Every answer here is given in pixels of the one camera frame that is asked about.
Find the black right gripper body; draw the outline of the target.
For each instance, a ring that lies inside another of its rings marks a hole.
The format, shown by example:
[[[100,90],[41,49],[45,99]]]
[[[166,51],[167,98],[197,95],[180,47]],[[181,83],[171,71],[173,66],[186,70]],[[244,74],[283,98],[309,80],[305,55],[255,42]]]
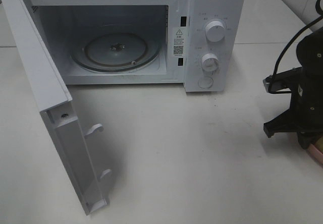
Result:
[[[322,70],[294,68],[289,77],[290,131],[297,133],[298,143],[307,149],[322,136]]]

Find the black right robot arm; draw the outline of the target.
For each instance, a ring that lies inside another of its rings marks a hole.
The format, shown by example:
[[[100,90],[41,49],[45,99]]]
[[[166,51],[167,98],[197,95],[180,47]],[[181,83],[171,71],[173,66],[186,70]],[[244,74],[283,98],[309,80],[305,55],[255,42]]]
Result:
[[[322,137],[322,30],[305,36],[296,47],[300,67],[268,76],[265,88],[274,92],[289,88],[289,109],[264,123],[268,137],[275,133],[296,133],[300,146],[307,149]]]

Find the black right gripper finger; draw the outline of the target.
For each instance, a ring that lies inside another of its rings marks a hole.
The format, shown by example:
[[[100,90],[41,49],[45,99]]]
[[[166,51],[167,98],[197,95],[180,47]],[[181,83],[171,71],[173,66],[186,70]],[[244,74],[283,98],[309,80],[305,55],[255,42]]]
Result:
[[[297,132],[299,128],[294,121],[292,111],[288,109],[273,120],[264,123],[263,130],[267,137],[270,138],[275,133]]]

